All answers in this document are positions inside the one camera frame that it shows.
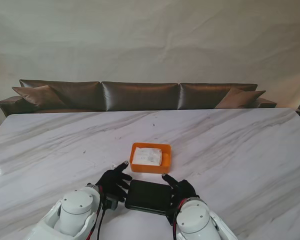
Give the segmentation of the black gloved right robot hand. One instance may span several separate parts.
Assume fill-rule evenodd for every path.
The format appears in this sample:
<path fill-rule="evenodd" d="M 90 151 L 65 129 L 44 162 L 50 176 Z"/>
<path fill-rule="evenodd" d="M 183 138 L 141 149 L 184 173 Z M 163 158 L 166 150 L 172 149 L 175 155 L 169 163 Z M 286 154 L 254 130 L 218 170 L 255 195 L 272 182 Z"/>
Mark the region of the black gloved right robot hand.
<path fill-rule="evenodd" d="M 171 187 L 172 198 L 170 205 L 173 209 L 177 208 L 184 199 L 199 197 L 194 187 L 187 180 L 177 181 L 167 173 L 163 173 L 161 177 Z"/>

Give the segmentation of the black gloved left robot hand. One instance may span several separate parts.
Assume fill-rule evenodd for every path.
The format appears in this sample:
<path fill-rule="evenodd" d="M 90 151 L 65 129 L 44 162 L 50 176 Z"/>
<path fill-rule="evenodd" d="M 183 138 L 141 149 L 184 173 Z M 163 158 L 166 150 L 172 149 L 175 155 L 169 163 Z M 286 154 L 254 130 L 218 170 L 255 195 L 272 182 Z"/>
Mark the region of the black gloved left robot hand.
<path fill-rule="evenodd" d="M 104 195 L 117 197 L 118 201 L 124 203 L 127 197 L 126 191 L 133 178 L 123 171 L 128 167 L 129 162 L 124 161 L 114 169 L 107 170 L 96 185 L 102 188 Z"/>

